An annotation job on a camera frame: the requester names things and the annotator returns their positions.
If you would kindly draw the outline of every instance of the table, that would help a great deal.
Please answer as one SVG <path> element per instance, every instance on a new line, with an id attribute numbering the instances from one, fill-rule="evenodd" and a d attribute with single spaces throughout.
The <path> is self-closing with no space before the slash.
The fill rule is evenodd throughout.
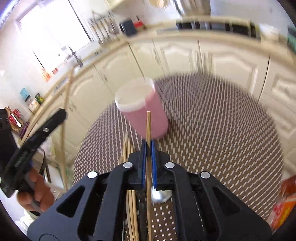
<path id="1" fill-rule="evenodd" d="M 266 220 L 280 188 L 283 154 L 264 108 L 236 84 L 215 76 L 169 75 L 155 85 L 169 119 L 158 149 L 189 172 L 209 171 Z M 125 132 L 139 150 L 141 136 L 112 103 L 77 153 L 74 183 L 89 171 L 102 174 L 118 165 Z M 173 212 L 171 201 L 154 205 L 153 240 L 177 240 Z"/>

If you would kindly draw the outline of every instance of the patterned tablecloth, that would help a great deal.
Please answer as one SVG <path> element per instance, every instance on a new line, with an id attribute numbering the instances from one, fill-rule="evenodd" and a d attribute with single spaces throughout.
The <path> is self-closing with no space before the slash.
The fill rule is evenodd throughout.
<path id="1" fill-rule="evenodd" d="M 276 127 L 266 111 L 237 85 L 218 77 L 177 74 L 160 78 L 155 85 L 169 119 L 158 149 L 189 172 L 209 171 L 266 219 L 283 168 Z M 139 150 L 141 136 L 112 103 L 78 151 L 74 183 L 89 171 L 101 174 L 118 165 L 125 132 Z M 177 240 L 171 201 L 155 204 L 152 217 L 153 240 Z"/>

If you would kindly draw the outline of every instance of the human hand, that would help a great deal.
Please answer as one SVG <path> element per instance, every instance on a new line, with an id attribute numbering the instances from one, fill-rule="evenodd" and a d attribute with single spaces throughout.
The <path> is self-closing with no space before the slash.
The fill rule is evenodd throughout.
<path id="1" fill-rule="evenodd" d="M 39 175 L 35 168 L 31 168 L 29 178 L 35 183 L 34 196 L 36 201 L 40 202 L 41 211 L 45 212 L 54 203 L 54 196 L 50 188 L 45 184 L 43 176 Z M 17 201 L 28 211 L 35 211 L 31 206 L 33 197 L 27 192 L 19 192 L 17 194 Z"/>

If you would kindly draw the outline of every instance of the window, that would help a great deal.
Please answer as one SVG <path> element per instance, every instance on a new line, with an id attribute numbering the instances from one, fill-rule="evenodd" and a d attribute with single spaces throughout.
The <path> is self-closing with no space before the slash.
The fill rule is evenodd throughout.
<path id="1" fill-rule="evenodd" d="M 69 53 L 63 47 L 77 51 L 90 40 L 68 0 L 46 1 L 47 5 L 34 4 L 18 23 L 41 65 L 51 72 Z"/>

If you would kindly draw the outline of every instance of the pink container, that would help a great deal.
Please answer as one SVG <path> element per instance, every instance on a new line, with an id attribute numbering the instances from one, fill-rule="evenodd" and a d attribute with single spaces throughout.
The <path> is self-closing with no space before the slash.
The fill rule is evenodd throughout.
<path id="1" fill-rule="evenodd" d="M 150 78 L 129 81 L 115 93 L 117 108 L 131 126 L 146 138 L 147 111 L 151 111 L 151 138 L 163 137 L 168 131 L 168 118 Z"/>

